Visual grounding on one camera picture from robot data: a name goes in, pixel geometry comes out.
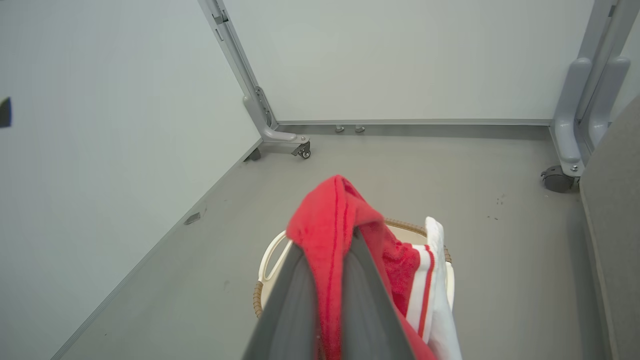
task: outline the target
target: small gray object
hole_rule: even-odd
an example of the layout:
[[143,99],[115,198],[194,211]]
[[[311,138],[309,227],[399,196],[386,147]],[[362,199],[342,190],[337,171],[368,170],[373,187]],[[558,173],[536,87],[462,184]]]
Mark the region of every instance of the small gray object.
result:
[[245,161],[249,161],[249,160],[257,161],[257,160],[260,160],[261,157],[262,157],[262,154],[260,153],[260,150],[258,150],[258,148],[256,148],[244,160]]
[[573,180],[575,179],[573,176],[565,175],[560,165],[546,169],[540,176],[542,176],[545,188],[557,193],[569,190],[573,186]]
[[198,221],[199,219],[200,219],[200,213],[195,213],[195,214],[191,215],[189,218],[187,218],[187,221],[184,222],[184,225],[193,224],[194,222]]

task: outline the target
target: red stripe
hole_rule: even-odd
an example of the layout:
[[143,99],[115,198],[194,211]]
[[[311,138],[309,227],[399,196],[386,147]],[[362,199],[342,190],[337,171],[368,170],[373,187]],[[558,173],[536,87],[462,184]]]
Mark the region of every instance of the red stripe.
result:
[[429,271],[427,272],[427,283],[424,285],[424,295],[422,296],[422,311],[420,312],[420,324],[418,325],[418,335],[422,339],[424,334],[424,322],[427,320],[427,308],[429,307],[429,289],[431,287],[431,276],[433,275],[433,266],[435,265],[435,259],[429,245],[424,246],[429,253],[431,263],[429,264]]

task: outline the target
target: gray panel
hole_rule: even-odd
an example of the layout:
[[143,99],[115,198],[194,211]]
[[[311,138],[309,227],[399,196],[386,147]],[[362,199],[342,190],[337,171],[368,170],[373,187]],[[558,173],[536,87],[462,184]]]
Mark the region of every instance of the gray panel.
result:
[[613,359],[640,354],[640,97],[614,121],[581,179]]

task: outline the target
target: panel support bracket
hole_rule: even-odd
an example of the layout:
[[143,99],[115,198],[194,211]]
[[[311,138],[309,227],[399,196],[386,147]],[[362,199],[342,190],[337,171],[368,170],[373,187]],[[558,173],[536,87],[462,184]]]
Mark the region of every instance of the panel support bracket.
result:
[[263,89],[258,85],[224,2],[222,0],[200,0],[200,6],[207,16],[211,14],[209,20],[212,21],[209,21],[209,24],[243,90],[244,107],[251,116],[262,140],[291,144],[308,143],[309,136],[276,130],[278,122],[271,111]]

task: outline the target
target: black object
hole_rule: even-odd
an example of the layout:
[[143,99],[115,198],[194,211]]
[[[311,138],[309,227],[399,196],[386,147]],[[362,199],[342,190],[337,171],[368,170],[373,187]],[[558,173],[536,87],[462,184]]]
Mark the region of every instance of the black object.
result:
[[[313,359],[319,344],[316,289],[303,251],[292,245],[244,360]],[[391,298],[359,231],[344,258],[342,358],[415,360]]]
[[7,97],[0,104],[0,128],[11,126],[11,98]]
[[560,165],[546,169],[540,176],[545,188],[557,193],[569,190],[573,186],[573,180],[575,179],[573,176],[565,175]]

